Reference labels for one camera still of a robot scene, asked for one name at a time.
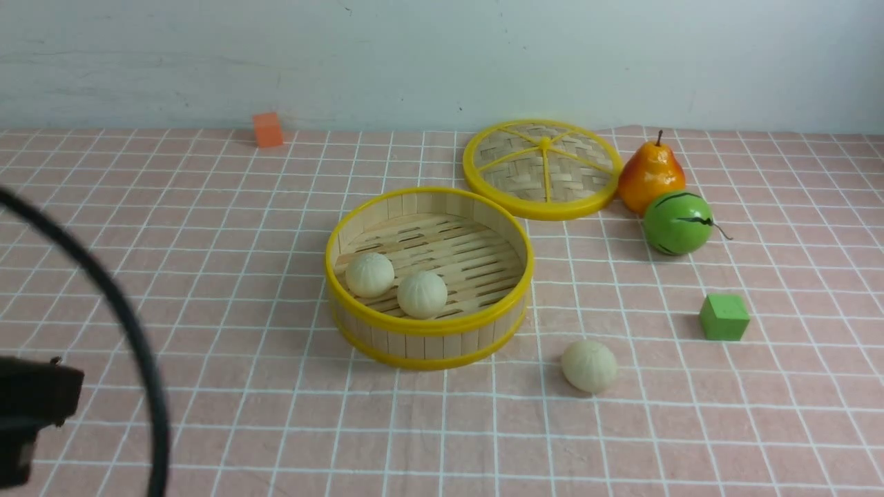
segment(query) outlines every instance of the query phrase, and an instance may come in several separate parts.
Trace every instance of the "green ball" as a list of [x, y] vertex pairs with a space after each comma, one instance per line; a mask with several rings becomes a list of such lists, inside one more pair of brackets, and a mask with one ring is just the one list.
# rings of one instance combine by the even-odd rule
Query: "green ball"
[[709, 204], [687, 190], [655, 198], [642, 221], [648, 244], [668, 256], [683, 256], [703, 247], [712, 235], [713, 225]]

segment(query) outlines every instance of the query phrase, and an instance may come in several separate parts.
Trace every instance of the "orange block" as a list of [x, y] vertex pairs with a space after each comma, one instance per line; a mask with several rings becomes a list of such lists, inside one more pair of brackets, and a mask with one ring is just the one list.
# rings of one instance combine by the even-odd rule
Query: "orange block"
[[282, 145], [282, 126], [276, 112], [255, 114], [252, 122], [255, 124], [255, 140], [259, 149]]

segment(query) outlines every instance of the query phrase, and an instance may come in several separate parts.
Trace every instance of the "bamboo steamer lid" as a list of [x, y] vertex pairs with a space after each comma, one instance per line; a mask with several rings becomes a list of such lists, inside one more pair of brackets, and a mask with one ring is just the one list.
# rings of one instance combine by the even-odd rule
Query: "bamboo steamer lid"
[[603, 209], [623, 168], [617, 151], [591, 131], [525, 119], [477, 134], [463, 154], [469, 187], [514, 216], [544, 221]]

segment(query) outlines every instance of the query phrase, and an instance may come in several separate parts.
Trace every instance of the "toy food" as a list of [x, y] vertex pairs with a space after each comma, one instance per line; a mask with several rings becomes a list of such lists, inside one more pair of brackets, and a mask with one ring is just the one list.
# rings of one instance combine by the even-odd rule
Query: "toy food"
[[658, 196], [685, 187], [684, 170], [672, 149], [657, 141], [648, 141], [623, 166], [617, 182], [617, 194], [629, 210], [643, 216], [648, 205]]
[[652, 247], [668, 256], [682, 256], [703, 247], [715, 223], [703, 197], [678, 190], [654, 199], [644, 213], [642, 226], [644, 238]]
[[390, 259], [377, 252], [360, 254], [347, 266], [344, 279], [357, 297], [378, 297], [390, 288], [395, 273]]
[[411, 317], [427, 319], [436, 316], [448, 301], [448, 288], [436, 273], [419, 271], [399, 283], [396, 291], [399, 308]]
[[568, 345], [561, 355], [561, 370], [574, 388], [596, 395], [617, 379], [617, 359], [601, 343], [580, 340]]

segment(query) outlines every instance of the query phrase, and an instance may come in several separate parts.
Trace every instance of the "black device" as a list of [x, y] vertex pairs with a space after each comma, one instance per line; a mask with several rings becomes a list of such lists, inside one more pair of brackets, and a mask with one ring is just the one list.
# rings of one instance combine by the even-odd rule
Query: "black device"
[[[165, 496], [169, 476], [169, 412], [163, 381], [132, 306], [107, 271], [61, 226], [3, 187], [0, 205], [55, 242], [104, 294], [133, 352], [148, 404], [151, 467], [147, 495]], [[83, 379], [83, 371], [62, 365], [60, 357], [47, 363], [0, 357], [0, 489], [27, 483], [40, 430], [61, 426], [76, 413]]]
[[30, 479], [37, 433], [76, 414], [83, 376], [61, 365], [61, 357], [0, 357], [0, 490]]

